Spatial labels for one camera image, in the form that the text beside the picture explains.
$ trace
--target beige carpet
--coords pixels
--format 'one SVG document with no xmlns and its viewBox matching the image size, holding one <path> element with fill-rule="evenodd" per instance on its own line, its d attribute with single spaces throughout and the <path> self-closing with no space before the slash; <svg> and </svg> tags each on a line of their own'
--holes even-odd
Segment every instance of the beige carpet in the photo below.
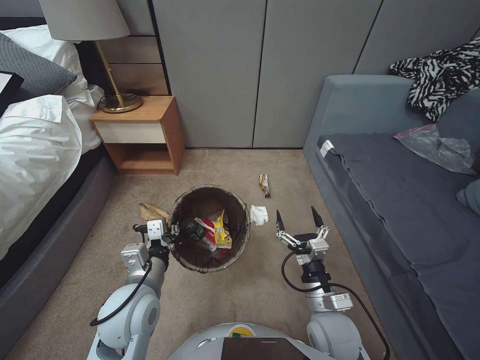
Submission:
<svg viewBox="0 0 480 360">
<path fill-rule="evenodd" d="M 272 197 L 258 185 L 267 173 Z M 314 230 L 313 205 L 331 231 L 326 267 L 332 281 L 344 284 L 368 303 L 362 282 L 327 210 L 301 150 L 188 150 L 178 176 L 117 176 L 95 225 L 68 272 L 7 359 L 86 359 L 95 329 L 89 322 L 106 298 L 125 281 L 120 251 L 139 241 L 138 203 L 170 209 L 186 190 L 219 184 L 248 205 L 266 206 L 270 221 L 252 224 L 242 257 L 228 269 L 201 275 L 171 258 L 160 298 L 161 313 L 147 359 L 167 359 L 192 333 L 227 322 L 249 322 L 281 330 L 307 342 L 309 311 L 304 296 L 282 279 L 280 265 L 289 252 L 275 238 L 275 212 L 291 234 Z M 295 260 L 287 275 L 300 283 Z M 383 358 L 383 345 L 361 307 L 346 312 L 357 325 L 372 360 Z"/>
</svg>

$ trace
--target trash can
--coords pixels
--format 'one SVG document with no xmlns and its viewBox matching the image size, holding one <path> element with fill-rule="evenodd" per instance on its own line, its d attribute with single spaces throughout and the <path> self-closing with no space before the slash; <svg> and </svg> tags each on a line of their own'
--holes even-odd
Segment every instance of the trash can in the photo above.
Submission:
<svg viewBox="0 0 480 360">
<path fill-rule="evenodd" d="M 201 185 L 191 188 L 173 204 L 168 225 L 182 224 L 195 218 L 208 217 L 225 210 L 231 249 L 210 251 L 205 244 L 183 239 L 171 250 L 173 257 L 184 267 L 199 273 L 226 269 L 242 255 L 250 237 L 250 215 L 247 205 L 230 189 L 220 185 Z"/>
</svg>

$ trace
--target nightstand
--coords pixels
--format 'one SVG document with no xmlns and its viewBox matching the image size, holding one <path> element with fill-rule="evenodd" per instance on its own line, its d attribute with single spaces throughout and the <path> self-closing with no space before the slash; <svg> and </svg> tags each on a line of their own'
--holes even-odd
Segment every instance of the nightstand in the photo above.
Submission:
<svg viewBox="0 0 480 360">
<path fill-rule="evenodd" d="M 185 144 L 175 97 L 145 96 L 135 110 L 99 110 L 90 121 L 120 174 L 178 175 Z"/>
</svg>

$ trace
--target lamp stand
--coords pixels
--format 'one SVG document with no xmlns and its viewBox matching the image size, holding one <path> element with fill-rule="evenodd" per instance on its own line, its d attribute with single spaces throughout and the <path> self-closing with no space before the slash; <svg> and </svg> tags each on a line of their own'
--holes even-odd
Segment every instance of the lamp stand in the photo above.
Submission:
<svg viewBox="0 0 480 360">
<path fill-rule="evenodd" d="M 120 93 L 117 84 L 115 83 L 114 76 L 112 75 L 112 69 L 110 68 L 109 62 L 105 57 L 100 41 L 95 41 L 96 49 L 100 55 L 103 66 L 105 66 L 106 73 L 110 80 L 113 91 L 115 95 L 106 95 L 104 102 L 101 102 L 99 108 L 106 113 L 126 113 L 128 111 L 134 110 L 143 104 L 141 96 L 131 93 Z"/>
</svg>

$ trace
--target gray wall panel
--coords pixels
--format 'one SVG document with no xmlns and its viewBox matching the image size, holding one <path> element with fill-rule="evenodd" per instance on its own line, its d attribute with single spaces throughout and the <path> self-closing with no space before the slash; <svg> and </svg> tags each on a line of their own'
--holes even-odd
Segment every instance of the gray wall panel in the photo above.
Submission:
<svg viewBox="0 0 480 360">
<path fill-rule="evenodd" d="M 44 16 L 39 0 L 0 0 L 0 17 Z"/>
<path fill-rule="evenodd" d="M 479 26 L 478 0 L 384 0 L 355 74 L 386 74 L 396 61 L 461 45 Z"/>
<path fill-rule="evenodd" d="M 132 35 L 155 35 L 147 0 L 116 0 L 116 2 Z"/>
<path fill-rule="evenodd" d="M 265 0 L 154 0 L 187 147 L 251 147 Z"/>
<path fill-rule="evenodd" d="M 353 72 L 380 2 L 268 1 L 254 147 L 303 147 L 325 77 Z"/>
</svg>

